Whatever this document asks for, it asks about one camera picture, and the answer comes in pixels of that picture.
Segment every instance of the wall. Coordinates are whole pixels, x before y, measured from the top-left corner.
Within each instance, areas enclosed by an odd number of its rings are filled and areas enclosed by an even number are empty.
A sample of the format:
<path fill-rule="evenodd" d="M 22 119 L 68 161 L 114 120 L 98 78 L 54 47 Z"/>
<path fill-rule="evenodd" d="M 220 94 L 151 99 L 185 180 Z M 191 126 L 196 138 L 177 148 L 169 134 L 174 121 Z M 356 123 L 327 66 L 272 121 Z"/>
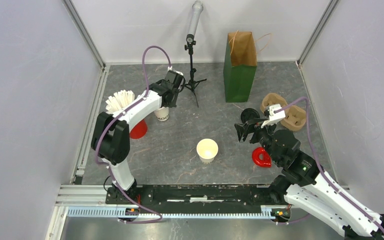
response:
<path fill-rule="evenodd" d="M 41 240 L 100 68 L 62 1 L 0 1 L 0 240 Z"/>
<path fill-rule="evenodd" d="M 177 63 L 189 62 L 184 49 L 195 0 L 73 0 L 99 53 L 107 63 L 140 63 L 150 45 L 164 48 Z M 227 33 L 252 31 L 254 39 L 273 33 L 259 61 L 297 60 L 329 0 L 202 0 L 194 59 L 222 62 Z M 256 43 L 261 49 L 268 37 Z M 165 63 L 160 52 L 148 63 Z"/>
<path fill-rule="evenodd" d="M 340 1 L 303 74 L 338 178 L 384 213 L 384 1 Z"/>

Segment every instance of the paper cup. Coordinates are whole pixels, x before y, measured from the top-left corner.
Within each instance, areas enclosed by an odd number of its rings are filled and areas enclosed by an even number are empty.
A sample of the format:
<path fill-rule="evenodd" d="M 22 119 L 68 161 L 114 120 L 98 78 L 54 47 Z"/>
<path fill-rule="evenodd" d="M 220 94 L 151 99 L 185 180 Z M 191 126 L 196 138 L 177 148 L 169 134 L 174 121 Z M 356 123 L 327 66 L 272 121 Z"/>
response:
<path fill-rule="evenodd" d="M 205 138 L 196 145 L 196 152 L 203 163 L 209 164 L 219 152 L 219 146 L 213 139 Z"/>
<path fill-rule="evenodd" d="M 158 110 L 153 111 L 158 121 L 166 121 L 169 119 L 169 108 L 168 107 L 160 107 Z"/>

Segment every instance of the red container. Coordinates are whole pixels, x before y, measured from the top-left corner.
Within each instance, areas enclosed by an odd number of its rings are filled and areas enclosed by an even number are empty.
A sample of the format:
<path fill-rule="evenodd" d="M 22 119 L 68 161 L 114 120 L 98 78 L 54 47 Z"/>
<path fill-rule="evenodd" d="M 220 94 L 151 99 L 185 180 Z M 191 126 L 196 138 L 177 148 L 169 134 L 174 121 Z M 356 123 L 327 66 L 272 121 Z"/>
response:
<path fill-rule="evenodd" d="M 262 168 L 271 168 L 272 167 L 272 159 L 269 154 L 262 147 L 257 147 L 254 151 L 252 151 L 252 160 L 254 163 Z"/>
<path fill-rule="evenodd" d="M 138 124 L 136 124 L 136 126 L 134 126 L 134 128 L 130 131 L 130 138 L 140 139 L 143 136 L 145 136 L 145 134 L 147 134 L 147 131 L 148 131 L 148 125 L 143 119 Z"/>

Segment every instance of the gift bag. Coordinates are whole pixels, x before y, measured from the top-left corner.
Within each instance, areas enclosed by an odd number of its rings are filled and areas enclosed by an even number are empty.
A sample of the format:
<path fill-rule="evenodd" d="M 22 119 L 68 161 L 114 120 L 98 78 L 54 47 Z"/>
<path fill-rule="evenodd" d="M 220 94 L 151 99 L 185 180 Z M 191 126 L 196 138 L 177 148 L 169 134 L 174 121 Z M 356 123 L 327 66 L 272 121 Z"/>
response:
<path fill-rule="evenodd" d="M 267 47 L 272 39 L 272 34 L 266 34 L 258 39 L 260 40 L 268 35 L 270 35 L 270 39 L 258 52 Z M 250 31 L 236 31 L 227 34 L 223 69 L 224 93 L 227 103 L 248 101 L 256 70 L 257 52 L 253 33 Z"/>

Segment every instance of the tripod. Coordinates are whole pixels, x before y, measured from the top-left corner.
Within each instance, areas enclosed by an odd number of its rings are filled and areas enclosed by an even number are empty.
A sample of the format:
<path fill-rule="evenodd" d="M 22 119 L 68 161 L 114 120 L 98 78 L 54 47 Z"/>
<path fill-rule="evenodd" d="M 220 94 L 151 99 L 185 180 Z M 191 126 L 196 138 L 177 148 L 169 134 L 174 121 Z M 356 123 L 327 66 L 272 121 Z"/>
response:
<path fill-rule="evenodd" d="M 189 81 L 187 83 L 185 83 L 183 85 L 183 87 L 189 89 L 193 93 L 193 95 L 195 96 L 195 100 L 196 100 L 196 106 L 199 108 L 200 105 L 198 104 L 198 99 L 197 99 L 197 95 L 195 94 L 195 89 L 198 87 L 200 82 L 204 82 L 207 79 L 202 79 L 202 80 L 199 80 L 199 81 L 195 81 L 194 80 L 195 72 L 197 70 L 194 68 L 194 64 L 193 64 L 193 61 L 192 61 L 192 55 L 194 54 L 194 45 L 196 43 L 197 42 L 194 41 L 194 40 L 191 41 L 191 42 L 186 41 L 186 44 L 184 45 L 184 50 L 188 51 L 189 52 L 189 56 L 190 56 L 190 79 L 189 79 Z"/>

